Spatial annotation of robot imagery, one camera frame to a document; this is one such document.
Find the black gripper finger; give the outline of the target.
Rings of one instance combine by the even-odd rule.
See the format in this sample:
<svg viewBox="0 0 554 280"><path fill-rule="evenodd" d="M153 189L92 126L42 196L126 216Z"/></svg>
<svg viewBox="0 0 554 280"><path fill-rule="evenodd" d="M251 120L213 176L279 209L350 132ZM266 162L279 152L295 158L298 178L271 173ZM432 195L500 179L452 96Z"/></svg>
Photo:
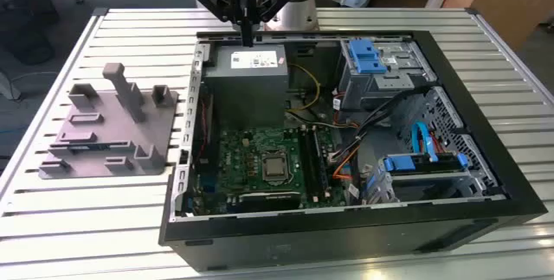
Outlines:
<svg viewBox="0 0 554 280"><path fill-rule="evenodd" d="M247 46L254 44L255 27L267 23L278 14L290 0L247 0L247 19L250 29L247 32Z"/></svg>
<svg viewBox="0 0 554 280"><path fill-rule="evenodd" d="M197 0L222 22L231 22L241 33L242 43L247 46L247 0Z"/></svg>

